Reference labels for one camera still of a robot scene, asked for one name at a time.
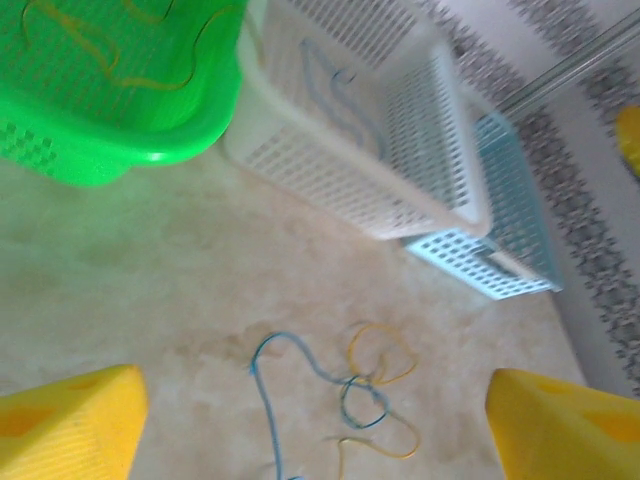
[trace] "rubber band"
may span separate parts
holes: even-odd
[[[353,375],[358,375],[359,377],[366,377],[367,375],[362,372],[360,366],[357,364],[355,360],[355,350],[358,342],[362,338],[362,335],[370,330],[381,330],[385,332],[387,335],[391,336],[393,340],[405,351],[407,356],[411,359],[411,366],[405,370],[403,373],[396,375],[395,377],[384,379],[384,375],[386,373],[386,356],[385,354],[381,354],[379,358],[379,365],[381,365],[381,372],[378,375],[374,375],[373,378],[370,379],[372,385],[389,385],[393,382],[397,382],[402,378],[410,375],[418,366],[418,355],[411,349],[409,344],[405,341],[405,339],[400,335],[398,330],[389,325],[385,325],[384,323],[370,323],[362,327],[358,333],[355,334],[351,342],[349,343],[349,347],[347,349],[347,361],[349,362],[349,369]]]
[[[362,337],[362,334],[372,329],[382,330],[385,333],[391,335],[392,338],[398,343],[398,345],[400,345],[403,349],[405,349],[406,353],[410,356],[410,358],[413,359],[413,365],[407,371],[403,372],[402,374],[396,375],[391,379],[385,380],[384,375],[387,368],[386,366],[387,360],[384,354],[382,354],[379,357],[378,366],[376,367],[376,370],[378,369],[378,367],[382,369],[381,373],[377,373],[377,371],[374,371],[371,375],[366,376],[366,375],[363,375],[361,372],[359,372],[359,367],[353,360],[353,352],[355,350],[356,344]],[[340,392],[340,413],[343,421],[349,427],[355,430],[365,430],[380,424],[387,417],[392,417],[396,421],[406,426],[409,429],[409,431],[412,433],[415,439],[414,447],[409,452],[396,453],[396,452],[387,450],[383,447],[380,447],[376,445],[374,442],[372,442],[371,440],[366,438],[358,438],[358,437],[340,438],[338,440],[338,452],[339,452],[338,475],[340,480],[344,480],[344,475],[345,475],[344,445],[347,443],[355,443],[355,444],[363,445],[374,450],[375,452],[381,455],[387,456],[389,458],[399,459],[399,460],[405,460],[407,458],[410,458],[416,453],[416,451],[420,448],[420,445],[422,443],[420,432],[414,425],[412,425],[410,422],[408,422],[402,416],[400,416],[398,413],[392,410],[388,397],[375,387],[375,385],[383,385],[383,384],[389,385],[390,383],[396,382],[401,378],[404,378],[407,375],[409,375],[416,368],[417,355],[411,350],[409,345],[404,341],[400,333],[395,328],[390,327],[388,325],[384,325],[384,324],[368,324],[368,325],[365,325],[363,328],[361,328],[358,331],[358,333],[356,333],[356,335],[351,340],[351,343],[349,344],[349,348],[347,352],[350,368],[352,370],[352,375],[348,378],[333,377],[332,375],[327,373],[325,370],[320,368],[309,347],[297,335],[291,332],[275,332],[268,335],[260,343],[260,345],[256,349],[251,359],[249,371],[251,375],[255,377],[256,385],[258,387],[258,392],[260,394],[260,397],[262,399],[262,402],[264,404],[264,407],[267,413],[269,430],[271,432],[271,443],[272,443],[274,458],[275,458],[277,480],[285,480],[282,451],[280,446],[280,439],[278,436],[275,414],[273,412],[273,407],[271,406],[271,402],[269,400],[269,395],[267,393],[264,380],[262,379],[262,375],[260,373],[258,360],[260,358],[260,355],[262,354],[262,351],[267,346],[267,344],[269,344],[271,341],[279,337],[283,337],[293,342],[298,347],[298,349],[306,357],[307,362],[309,363],[309,365],[311,366],[311,369],[314,371],[316,375],[318,375],[320,378],[322,378],[327,382],[342,386],[342,389]],[[360,422],[358,419],[356,419],[355,416],[349,412],[346,406],[347,398],[352,388],[358,388],[358,389],[367,391],[371,395],[373,402],[380,405],[382,409],[382,414],[375,420],[368,423],[363,423],[363,422]],[[292,477],[289,480],[296,480],[296,479],[301,480],[302,477]]]

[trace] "green plastic basket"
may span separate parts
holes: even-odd
[[[25,14],[27,0],[0,0],[0,156],[91,186],[132,166],[179,162],[211,146],[228,126],[240,88],[234,50],[246,0],[168,1],[41,4],[90,25],[82,36],[106,58],[115,57],[110,45],[117,45],[119,61],[107,74],[77,35],[39,5]],[[165,13],[162,21],[145,21]],[[170,91],[118,80],[176,84],[192,73]]]

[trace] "yellow plastic object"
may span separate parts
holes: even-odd
[[[640,107],[624,108],[616,120],[618,147],[634,173],[640,176]]]
[[[486,404],[508,480],[638,480],[640,402],[497,370]]]
[[[0,479],[126,479],[147,409],[131,365],[2,397]]]

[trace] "light blue plastic basket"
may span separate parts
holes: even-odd
[[[557,269],[533,178],[518,136],[500,114],[476,123],[476,140],[493,210],[484,238],[444,230],[405,239],[408,251],[494,299],[559,291]]]

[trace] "beige floor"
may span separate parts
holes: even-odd
[[[363,321],[400,328],[421,357],[388,389],[424,445],[398,462],[348,450],[348,479],[499,479],[483,413],[491,372],[581,382],[547,295],[492,303],[236,170],[213,152],[76,190],[0,164],[0,393],[139,364],[152,407],[132,480],[274,478],[247,365],[269,331],[302,335],[345,373]],[[263,371],[288,476],[335,478],[335,388],[292,347]],[[406,446],[391,422],[372,432]]]

